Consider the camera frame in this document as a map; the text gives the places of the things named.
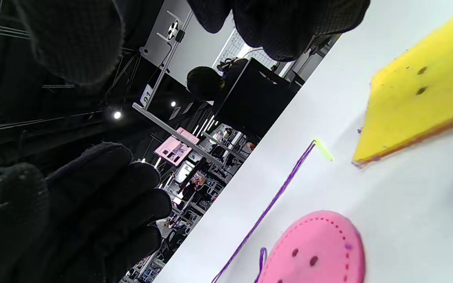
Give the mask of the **person's left hand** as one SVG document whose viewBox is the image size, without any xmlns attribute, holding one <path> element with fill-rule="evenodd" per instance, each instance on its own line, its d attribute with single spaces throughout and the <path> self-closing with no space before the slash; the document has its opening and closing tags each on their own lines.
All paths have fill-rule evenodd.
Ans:
<svg viewBox="0 0 453 283">
<path fill-rule="evenodd" d="M 0 283 L 117 283 L 162 242 L 171 199 L 127 147 L 101 143 L 44 176 L 0 168 Z"/>
</svg>

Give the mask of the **person's right hand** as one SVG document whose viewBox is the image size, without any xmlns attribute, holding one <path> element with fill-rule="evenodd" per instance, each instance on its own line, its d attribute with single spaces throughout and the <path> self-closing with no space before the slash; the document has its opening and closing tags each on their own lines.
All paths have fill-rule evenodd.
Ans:
<svg viewBox="0 0 453 283">
<path fill-rule="evenodd" d="M 106 79 L 118 63 L 125 25 L 114 0 L 15 0 L 34 58 L 55 76 L 78 85 Z M 217 33 L 232 14 L 245 43 L 289 62 L 313 38 L 356 28 L 368 0 L 189 0 L 198 23 Z"/>
</svg>

